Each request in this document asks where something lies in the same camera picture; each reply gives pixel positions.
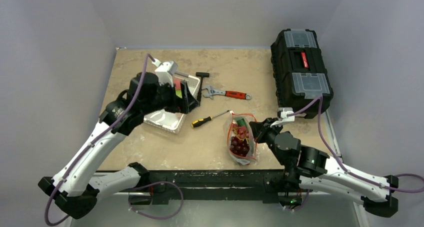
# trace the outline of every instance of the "red label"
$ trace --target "red label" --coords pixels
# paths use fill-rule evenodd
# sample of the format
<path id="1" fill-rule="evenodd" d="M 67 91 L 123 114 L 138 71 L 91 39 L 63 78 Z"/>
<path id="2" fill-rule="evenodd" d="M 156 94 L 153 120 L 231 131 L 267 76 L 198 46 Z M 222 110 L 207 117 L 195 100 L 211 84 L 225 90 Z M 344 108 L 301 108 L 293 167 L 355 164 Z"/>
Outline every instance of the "red label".
<path id="1" fill-rule="evenodd" d="M 303 66 L 304 66 L 306 69 L 309 69 L 308 61 L 307 61 L 307 59 L 306 59 L 306 53 L 305 53 L 305 52 L 302 52 L 301 54 L 302 54 L 302 59 L 303 59 Z"/>

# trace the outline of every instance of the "aluminum tray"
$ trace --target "aluminum tray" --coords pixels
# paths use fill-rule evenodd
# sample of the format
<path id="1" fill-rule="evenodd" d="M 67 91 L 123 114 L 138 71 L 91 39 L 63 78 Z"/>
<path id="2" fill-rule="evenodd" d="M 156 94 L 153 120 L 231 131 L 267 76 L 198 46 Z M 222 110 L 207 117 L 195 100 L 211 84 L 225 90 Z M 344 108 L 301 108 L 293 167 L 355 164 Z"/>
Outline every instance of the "aluminum tray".
<path id="1" fill-rule="evenodd" d="M 188 77 L 184 77 L 175 74 L 173 78 L 187 81 L 188 90 L 194 97 L 196 97 L 199 92 L 200 79 L 188 74 L 187 76 Z M 185 118 L 186 115 L 183 113 L 169 113 L 162 109 L 146 115 L 144 117 L 144 122 L 153 126 L 157 126 L 165 131 L 178 134 Z"/>

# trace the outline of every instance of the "plastic bag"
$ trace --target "plastic bag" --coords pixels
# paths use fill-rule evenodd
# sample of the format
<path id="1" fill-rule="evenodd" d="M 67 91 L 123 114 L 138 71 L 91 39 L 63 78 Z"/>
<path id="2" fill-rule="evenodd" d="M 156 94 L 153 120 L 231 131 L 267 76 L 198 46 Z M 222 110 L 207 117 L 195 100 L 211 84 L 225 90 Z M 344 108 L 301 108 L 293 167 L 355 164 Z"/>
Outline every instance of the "plastic bag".
<path id="1" fill-rule="evenodd" d="M 230 156 L 242 165 L 248 165 L 256 161 L 256 146 L 250 121 L 256 118 L 251 113 L 236 114 L 230 111 L 231 116 L 225 122 L 224 132 L 226 136 L 226 146 Z"/>

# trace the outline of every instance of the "hammer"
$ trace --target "hammer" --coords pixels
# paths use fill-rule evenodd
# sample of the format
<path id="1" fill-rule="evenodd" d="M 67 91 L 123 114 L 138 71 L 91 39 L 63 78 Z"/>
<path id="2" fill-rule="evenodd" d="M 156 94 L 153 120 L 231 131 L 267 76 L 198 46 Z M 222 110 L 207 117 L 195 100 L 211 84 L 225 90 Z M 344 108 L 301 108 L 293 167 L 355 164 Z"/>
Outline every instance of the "hammer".
<path id="1" fill-rule="evenodd" d="M 203 78 L 208 78 L 209 77 L 209 73 L 206 72 L 196 72 L 196 76 L 200 77 L 200 88 L 199 88 L 199 92 L 197 93 L 197 101 L 199 101 L 200 104 L 200 99 L 202 98 L 202 84 L 203 84 Z"/>

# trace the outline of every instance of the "red wrench handle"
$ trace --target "red wrench handle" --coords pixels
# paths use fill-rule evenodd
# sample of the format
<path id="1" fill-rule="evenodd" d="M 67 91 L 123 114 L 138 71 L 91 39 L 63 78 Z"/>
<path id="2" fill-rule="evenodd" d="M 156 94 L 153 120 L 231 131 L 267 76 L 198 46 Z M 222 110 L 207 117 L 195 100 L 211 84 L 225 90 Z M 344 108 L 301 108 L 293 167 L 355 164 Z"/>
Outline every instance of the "red wrench handle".
<path id="1" fill-rule="evenodd" d="M 247 95 L 246 93 L 242 93 L 238 91 L 225 91 L 225 96 L 241 99 L 241 100 L 248 100 L 248 98 L 246 98 L 246 95 Z"/>

